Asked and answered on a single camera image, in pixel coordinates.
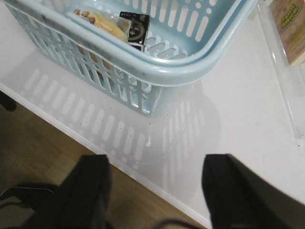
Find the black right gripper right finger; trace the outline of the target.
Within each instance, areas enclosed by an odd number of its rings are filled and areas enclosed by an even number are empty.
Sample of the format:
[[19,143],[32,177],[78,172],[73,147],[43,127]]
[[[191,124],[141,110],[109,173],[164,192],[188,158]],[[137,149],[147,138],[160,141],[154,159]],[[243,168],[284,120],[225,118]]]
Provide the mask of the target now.
[[305,206],[231,154],[204,158],[202,188],[214,229],[303,229]]

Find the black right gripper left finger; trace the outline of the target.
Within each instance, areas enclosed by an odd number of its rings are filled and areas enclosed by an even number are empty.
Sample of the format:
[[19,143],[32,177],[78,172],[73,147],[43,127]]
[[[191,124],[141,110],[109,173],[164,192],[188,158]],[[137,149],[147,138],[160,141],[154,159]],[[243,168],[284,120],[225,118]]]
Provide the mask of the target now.
[[82,155],[53,193],[42,199],[22,229],[110,229],[112,175],[106,155]]

